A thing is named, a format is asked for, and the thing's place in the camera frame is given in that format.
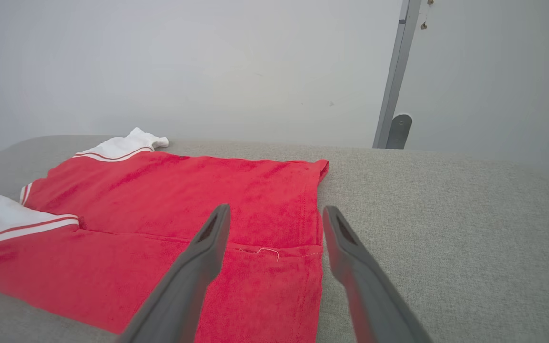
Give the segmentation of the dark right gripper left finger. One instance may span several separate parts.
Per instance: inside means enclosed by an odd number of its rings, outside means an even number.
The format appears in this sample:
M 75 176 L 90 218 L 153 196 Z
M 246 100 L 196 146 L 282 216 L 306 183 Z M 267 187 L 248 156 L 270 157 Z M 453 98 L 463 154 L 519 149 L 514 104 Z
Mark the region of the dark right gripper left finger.
M 215 208 L 116 343 L 194 343 L 207 287 L 222 269 L 230 219 L 228 204 Z

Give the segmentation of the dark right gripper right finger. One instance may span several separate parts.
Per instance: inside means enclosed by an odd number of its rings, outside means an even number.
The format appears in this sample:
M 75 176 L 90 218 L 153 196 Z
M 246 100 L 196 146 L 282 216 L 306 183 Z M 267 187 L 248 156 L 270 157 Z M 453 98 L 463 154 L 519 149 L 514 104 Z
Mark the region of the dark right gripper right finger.
M 341 211 L 323 209 L 329 267 L 348 298 L 357 343 L 433 343 Z

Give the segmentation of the red and white garment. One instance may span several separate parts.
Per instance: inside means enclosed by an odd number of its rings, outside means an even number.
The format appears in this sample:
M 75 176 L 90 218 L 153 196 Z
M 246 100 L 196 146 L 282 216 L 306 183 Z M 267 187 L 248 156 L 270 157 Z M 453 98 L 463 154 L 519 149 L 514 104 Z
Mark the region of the red and white garment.
M 0 293 L 121 334 L 216 206 L 231 209 L 196 343 L 314 343 L 329 163 L 161 152 L 135 128 L 0 195 Z

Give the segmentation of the grey fabric sofa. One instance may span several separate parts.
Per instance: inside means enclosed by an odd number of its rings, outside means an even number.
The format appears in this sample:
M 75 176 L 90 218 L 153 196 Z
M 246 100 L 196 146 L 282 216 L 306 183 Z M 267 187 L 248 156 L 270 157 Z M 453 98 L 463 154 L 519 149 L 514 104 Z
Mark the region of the grey fabric sofa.
M 0 150 L 0 194 L 45 176 L 104 135 Z M 427 151 L 169 138 L 166 152 L 316 161 L 337 206 L 434 342 L 549 342 L 549 172 Z M 0 294 L 0 343 L 107 343 L 115 335 Z

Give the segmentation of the oval metal bracket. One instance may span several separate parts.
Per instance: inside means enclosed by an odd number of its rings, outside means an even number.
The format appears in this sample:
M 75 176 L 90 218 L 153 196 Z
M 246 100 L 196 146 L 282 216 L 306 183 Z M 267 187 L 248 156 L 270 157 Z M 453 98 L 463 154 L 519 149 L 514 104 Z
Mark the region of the oval metal bracket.
M 393 117 L 385 148 L 403 150 L 412 124 L 412 117 L 406 113 Z

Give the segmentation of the grey metal post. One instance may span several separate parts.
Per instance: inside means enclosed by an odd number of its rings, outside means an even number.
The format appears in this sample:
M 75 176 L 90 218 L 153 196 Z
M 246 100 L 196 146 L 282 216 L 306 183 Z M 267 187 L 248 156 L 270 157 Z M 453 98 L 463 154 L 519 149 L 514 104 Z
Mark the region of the grey metal post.
M 413 36 L 424 0 L 403 0 L 372 147 L 386 148 L 407 67 Z

